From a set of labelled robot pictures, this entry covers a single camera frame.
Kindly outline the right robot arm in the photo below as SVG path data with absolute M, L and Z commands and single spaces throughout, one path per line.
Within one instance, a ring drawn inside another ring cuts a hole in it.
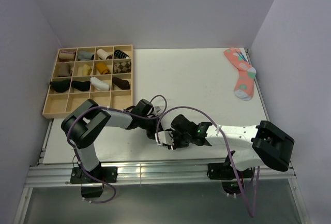
M 211 122 L 195 124 L 183 115 L 171 123 L 173 148 L 221 146 L 231 152 L 232 160 L 224 164 L 224 172 L 236 177 L 249 168 L 267 166 L 286 172 L 289 168 L 294 139 L 269 121 L 253 126 L 220 126 Z

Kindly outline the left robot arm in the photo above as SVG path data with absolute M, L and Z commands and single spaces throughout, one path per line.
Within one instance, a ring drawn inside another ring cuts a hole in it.
M 147 137 L 155 138 L 159 116 L 150 113 L 153 105 L 142 99 L 136 106 L 117 110 L 98 105 L 88 99 L 68 115 L 61 124 L 61 129 L 68 143 L 74 148 L 82 170 L 82 176 L 88 182 L 97 182 L 106 178 L 101 163 L 96 155 L 94 141 L 104 127 L 117 127 L 124 130 L 141 128 Z

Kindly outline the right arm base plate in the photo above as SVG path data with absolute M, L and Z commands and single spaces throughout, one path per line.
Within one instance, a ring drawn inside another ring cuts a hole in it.
M 236 179 L 235 173 L 230 162 L 209 163 L 207 167 L 207 177 L 210 180 L 230 181 Z M 253 169 L 249 168 L 244 171 L 237 171 L 237 174 L 240 179 L 252 178 Z

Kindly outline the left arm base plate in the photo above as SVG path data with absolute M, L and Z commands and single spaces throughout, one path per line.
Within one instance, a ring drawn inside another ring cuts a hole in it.
M 89 174 L 101 181 L 115 183 L 117 179 L 117 167 L 97 166 Z M 97 183 L 98 181 L 88 177 L 80 167 L 74 167 L 71 172 L 71 184 Z

